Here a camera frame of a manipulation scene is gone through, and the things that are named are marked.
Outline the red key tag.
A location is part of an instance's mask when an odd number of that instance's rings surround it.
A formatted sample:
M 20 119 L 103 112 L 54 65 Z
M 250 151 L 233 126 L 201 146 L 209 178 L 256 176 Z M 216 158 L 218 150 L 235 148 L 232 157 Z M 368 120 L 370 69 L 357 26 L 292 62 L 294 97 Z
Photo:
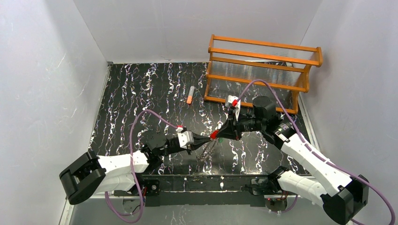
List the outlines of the red key tag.
M 211 139 L 216 139 L 217 138 L 217 133 L 218 133 L 219 131 L 218 130 L 215 130 L 211 135 L 210 135 L 210 138 Z

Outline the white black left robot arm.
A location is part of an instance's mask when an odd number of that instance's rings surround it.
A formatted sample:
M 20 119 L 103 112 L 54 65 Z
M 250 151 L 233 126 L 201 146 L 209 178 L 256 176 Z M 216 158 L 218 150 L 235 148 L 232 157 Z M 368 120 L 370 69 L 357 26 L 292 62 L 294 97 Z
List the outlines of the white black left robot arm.
M 154 133 L 133 154 L 98 156 L 87 151 L 66 167 L 59 178 L 71 205 L 80 204 L 96 193 L 131 192 L 136 184 L 133 173 L 151 171 L 163 163 L 162 157 L 182 151 L 191 154 L 210 141 L 210 137 L 192 131 L 178 132 L 173 137 Z

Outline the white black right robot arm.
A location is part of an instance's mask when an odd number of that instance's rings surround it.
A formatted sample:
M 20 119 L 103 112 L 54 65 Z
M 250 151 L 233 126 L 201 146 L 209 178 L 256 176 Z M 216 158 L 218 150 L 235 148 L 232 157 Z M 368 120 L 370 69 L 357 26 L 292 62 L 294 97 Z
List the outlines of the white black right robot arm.
M 293 157 L 316 179 L 310 180 L 279 167 L 268 175 L 268 186 L 310 200 L 340 225 L 347 224 L 366 206 L 369 187 L 360 181 L 364 177 L 355 178 L 334 168 L 329 159 L 294 129 L 289 119 L 281 117 L 270 98 L 256 97 L 253 114 L 240 112 L 241 103 L 236 96 L 227 96 L 225 106 L 227 120 L 211 138 L 240 140 L 243 132 L 259 131 L 268 143 Z

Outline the grey orange marker pen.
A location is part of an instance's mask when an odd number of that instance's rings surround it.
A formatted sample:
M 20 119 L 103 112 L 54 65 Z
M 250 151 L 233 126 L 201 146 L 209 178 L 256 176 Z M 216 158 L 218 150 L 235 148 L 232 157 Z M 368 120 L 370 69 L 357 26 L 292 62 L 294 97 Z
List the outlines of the grey orange marker pen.
M 194 86 L 191 86 L 191 87 L 189 88 L 188 97 L 187 97 L 187 100 L 186 100 L 186 103 L 187 103 L 188 105 L 190 105 L 190 104 L 192 103 L 194 91 L 195 91 L 195 87 L 194 87 Z

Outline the orange wooden two-tier shelf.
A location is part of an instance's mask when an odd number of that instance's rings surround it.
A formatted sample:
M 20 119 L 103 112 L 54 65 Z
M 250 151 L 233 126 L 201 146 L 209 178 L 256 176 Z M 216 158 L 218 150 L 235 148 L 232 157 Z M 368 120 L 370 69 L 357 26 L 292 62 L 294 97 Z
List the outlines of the orange wooden two-tier shelf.
M 266 81 L 290 114 L 299 112 L 299 95 L 309 91 L 312 67 L 323 64 L 322 49 L 236 37 L 211 35 L 207 86 L 204 99 L 223 103 L 228 95 L 242 97 L 242 106 L 251 107 L 256 96 L 272 97 Z

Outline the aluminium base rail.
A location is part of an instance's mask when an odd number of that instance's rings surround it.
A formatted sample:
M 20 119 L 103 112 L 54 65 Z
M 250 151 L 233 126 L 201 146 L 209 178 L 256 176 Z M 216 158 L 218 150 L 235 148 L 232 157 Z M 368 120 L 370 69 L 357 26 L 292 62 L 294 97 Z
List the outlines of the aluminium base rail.
M 297 191 L 281 191 L 265 176 L 144 175 L 145 207 L 139 213 L 136 194 L 114 191 L 70 205 L 66 225 L 332 225 L 323 208 Z

